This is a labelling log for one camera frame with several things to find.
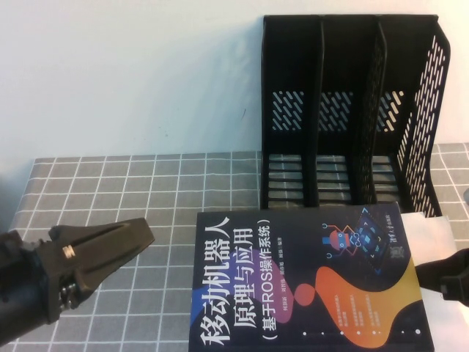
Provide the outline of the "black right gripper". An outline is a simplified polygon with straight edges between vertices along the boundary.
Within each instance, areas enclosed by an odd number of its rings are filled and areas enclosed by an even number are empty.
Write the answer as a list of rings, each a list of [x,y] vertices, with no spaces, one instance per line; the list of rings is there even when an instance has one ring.
[[[468,249],[416,267],[421,287],[442,293],[446,301],[468,305]]]

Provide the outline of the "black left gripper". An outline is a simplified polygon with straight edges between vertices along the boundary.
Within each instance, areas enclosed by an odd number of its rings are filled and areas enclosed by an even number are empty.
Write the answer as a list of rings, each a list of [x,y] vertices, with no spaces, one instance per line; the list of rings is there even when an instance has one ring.
[[[155,240],[144,218],[86,227],[56,225],[49,237],[52,241],[40,240],[36,248],[46,323],[78,308],[86,300],[84,296],[90,296],[104,279]],[[66,258],[54,241],[73,243],[75,259]]]

